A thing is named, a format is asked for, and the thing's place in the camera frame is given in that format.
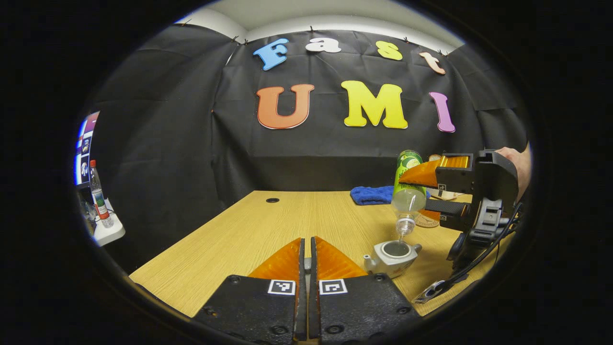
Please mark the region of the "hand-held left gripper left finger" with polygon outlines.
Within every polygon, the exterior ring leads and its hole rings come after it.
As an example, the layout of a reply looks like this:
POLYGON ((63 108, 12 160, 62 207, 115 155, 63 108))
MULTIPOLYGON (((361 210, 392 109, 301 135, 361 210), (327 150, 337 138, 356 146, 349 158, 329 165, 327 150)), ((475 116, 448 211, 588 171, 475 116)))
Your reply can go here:
POLYGON ((296 345, 308 338, 305 240, 297 238, 247 276, 229 275, 194 318, 259 345, 296 345))

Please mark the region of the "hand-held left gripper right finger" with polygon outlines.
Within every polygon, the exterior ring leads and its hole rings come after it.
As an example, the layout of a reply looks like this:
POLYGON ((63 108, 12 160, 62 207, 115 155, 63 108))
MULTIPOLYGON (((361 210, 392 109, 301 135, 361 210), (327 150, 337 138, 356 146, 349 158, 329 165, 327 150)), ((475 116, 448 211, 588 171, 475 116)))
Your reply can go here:
POLYGON ((313 236, 309 338, 319 345, 381 345, 414 330, 422 317, 385 273, 366 273, 313 236))

